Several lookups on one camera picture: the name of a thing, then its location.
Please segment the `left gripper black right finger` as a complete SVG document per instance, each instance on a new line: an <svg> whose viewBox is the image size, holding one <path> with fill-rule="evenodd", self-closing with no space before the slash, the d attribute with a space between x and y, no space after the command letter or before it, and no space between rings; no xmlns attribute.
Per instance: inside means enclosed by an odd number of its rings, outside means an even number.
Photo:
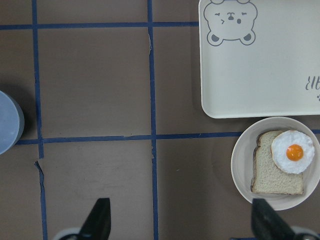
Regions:
<svg viewBox="0 0 320 240"><path fill-rule="evenodd" d="M252 201L251 230L258 240L298 239L293 229L264 198L254 198Z"/></svg>

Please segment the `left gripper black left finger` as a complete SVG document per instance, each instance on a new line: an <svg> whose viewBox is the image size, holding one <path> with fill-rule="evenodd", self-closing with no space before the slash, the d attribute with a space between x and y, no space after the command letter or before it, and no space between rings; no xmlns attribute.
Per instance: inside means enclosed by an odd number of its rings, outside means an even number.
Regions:
<svg viewBox="0 0 320 240"><path fill-rule="evenodd" d="M111 203L99 198L79 231L80 240L108 240L111 233Z"/></svg>

